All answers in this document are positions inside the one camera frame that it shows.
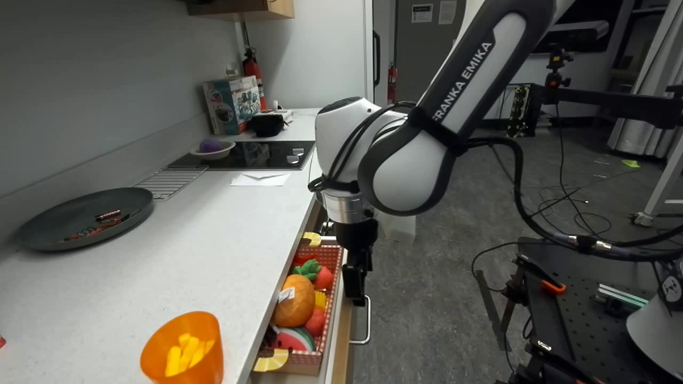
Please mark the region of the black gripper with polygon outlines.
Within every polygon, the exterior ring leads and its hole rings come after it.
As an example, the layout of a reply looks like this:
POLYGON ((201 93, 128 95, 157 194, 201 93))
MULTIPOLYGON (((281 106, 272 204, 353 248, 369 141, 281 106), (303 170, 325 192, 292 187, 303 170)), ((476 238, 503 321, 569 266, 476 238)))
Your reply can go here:
POLYGON ((342 265, 344 297, 351 298, 356 306, 362 306, 367 302, 366 277, 372 270, 372 248, 376 238, 376 219, 337 225, 337 242, 349 251, 349 257, 342 265))

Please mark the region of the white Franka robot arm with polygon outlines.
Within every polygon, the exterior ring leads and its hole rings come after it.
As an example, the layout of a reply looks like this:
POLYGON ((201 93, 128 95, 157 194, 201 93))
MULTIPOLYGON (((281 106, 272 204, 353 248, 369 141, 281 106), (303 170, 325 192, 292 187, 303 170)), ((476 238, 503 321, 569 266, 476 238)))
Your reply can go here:
POLYGON ((478 122, 566 11, 564 0, 483 0, 411 105, 342 97, 315 114, 322 174, 310 184, 349 251, 344 294, 360 304, 381 210, 436 207, 455 160, 476 147, 478 122))

